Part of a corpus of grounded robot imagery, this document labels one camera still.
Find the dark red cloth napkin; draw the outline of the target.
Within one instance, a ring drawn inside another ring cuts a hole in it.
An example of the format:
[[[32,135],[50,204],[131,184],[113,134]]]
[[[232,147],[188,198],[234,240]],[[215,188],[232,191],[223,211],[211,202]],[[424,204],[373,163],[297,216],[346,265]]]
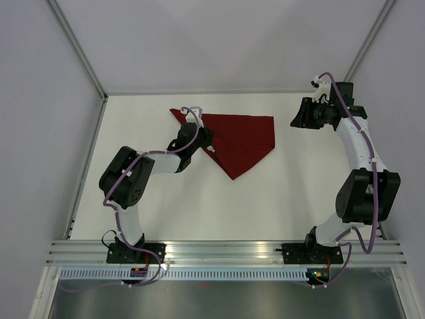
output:
[[[167,147],[175,151],[186,146],[199,133],[196,124],[187,123],[178,109],[170,113],[181,124],[177,137]],[[275,148],[274,118],[271,116],[249,116],[231,114],[203,114],[204,126],[214,132],[212,138],[215,153],[203,149],[206,154],[231,178],[235,180]],[[184,171],[191,163],[191,156],[199,148],[195,141],[185,150],[178,152],[181,163],[177,171]]]

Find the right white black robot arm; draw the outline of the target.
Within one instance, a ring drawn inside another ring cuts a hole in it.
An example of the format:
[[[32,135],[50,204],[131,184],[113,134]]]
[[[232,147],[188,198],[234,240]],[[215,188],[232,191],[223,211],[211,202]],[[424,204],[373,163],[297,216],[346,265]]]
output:
[[[364,225],[371,226],[371,239],[360,244],[366,253],[371,252],[379,222],[388,218],[401,178],[380,159],[369,134],[367,113],[355,105],[353,83],[330,84],[315,77],[311,84],[315,94],[302,99],[290,125],[310,130],[332,126],[343,143],[351,172],[336,195],[334,214],[314,226],[302,244],[282,245],[282,255],[287,265],[340,265],[341,240]]]

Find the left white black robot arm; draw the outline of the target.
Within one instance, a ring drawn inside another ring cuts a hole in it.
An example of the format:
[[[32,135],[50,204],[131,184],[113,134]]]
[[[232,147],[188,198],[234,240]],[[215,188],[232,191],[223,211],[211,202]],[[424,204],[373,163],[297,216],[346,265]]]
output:
[[[103,205],[115,212],[118,238],[124,243],[122,256],[130,263],[138,263],[145,255],[145,247],[140,243],[143,231],[138,203],[149,178],[155,174],[181,173],[199,148],[214,150],[213,136],[206,126],[183,124],[166,150],[138,152],[123,146],[102,174],[99,188],[104,193]]]

